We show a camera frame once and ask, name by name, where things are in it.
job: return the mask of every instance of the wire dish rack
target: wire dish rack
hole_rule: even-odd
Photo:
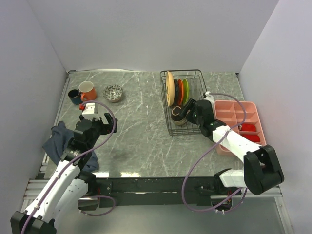
[[[196,124],[187,122],[183,125],[175,125],[170,118],[170,114],[174,106],[168,107],[167,105],[167,94],[166,94],[166,72],[160,72],[161,79],[161,90],[162,90],[162,104],[164,108],[166,124],[168,128],[169,135],[180,136],[180,135],[191,135],[199,134],[200,129]],[[207,87],[204,81],[203,74],[200,70],[169,70],[172,73],[174,79],[187,79],[189,83],[190,94],[189,98],[194,100],[203,99],[203,94],[207,91]]]

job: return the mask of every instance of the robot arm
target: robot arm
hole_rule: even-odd
[[[23,213],[15,212],[11,218],[13,234],[19,234],[21,229],[34,209],[31,222],[27,226],[27,233],[55,234],[56,226],[62,221],[62,217],[72,207],[77,205],[78,200],[84,195],[97,195],[96,176],[92,173],[82,171],[83,167],[91,157],[91,152],[85,157],[70,165],[59,177],[63,168],[75,157],[94,147],[100,135],[106,135],[113,128],[113,119],[109,113],[105,113],[108,124],[104,124],[98,116],[98,110],[94,103],[86,104],[80,121],[76,124],[74,137],[69,141],[64,150],[56,171],[40,192],[38,197],[25,209]],[[44,198],[55,177],[59,177],[55,185]],[[38,207],[38,201],[44,199]]]
[[[230,127],[215,119],[214,99],[210,92],[206,92],[204,96],[205,98],[199,101],[190,99],[180,115],[197,124],[202,134],[211,141],[219,142]],[[282,169],[272,146],[258,145],[234,131],[230,131],[220,144],[244,163],[243,170],[226,169],[215,175],[224,187],[248,188],[253,194],[259,195],[284,181]]]

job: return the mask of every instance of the towel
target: towel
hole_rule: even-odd
[[[74,131],[67,129],[63,121],[58,122],[58,125],[52,127],[51,130],[51,138],[42,147],[51,160],[58,165],[60,157],[67,148],[68,141],[74,137]],[[89,161],[83,167],[83,170],[87,172],[99,169],[98,157],[93,151],[91,153]]]

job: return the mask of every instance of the white wall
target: white wall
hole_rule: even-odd
[[[0,2],[1,233],[42,163],[66,72],[26,0]]]
[[[66,70],[239,72],[278,0],[28,0]]]
[[[281,185],[294,229],[311,233],[312,1],[281,0],[239,75],[256,103],[267,143],[285,174]]]

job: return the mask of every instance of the navy blue mug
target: navy blue mug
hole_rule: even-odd
[[[73,89],[68,92],[68,97],[74,103],[75,105],[82,104],[82,101],[80,99],[81,97],[81,92],[78,89]]]

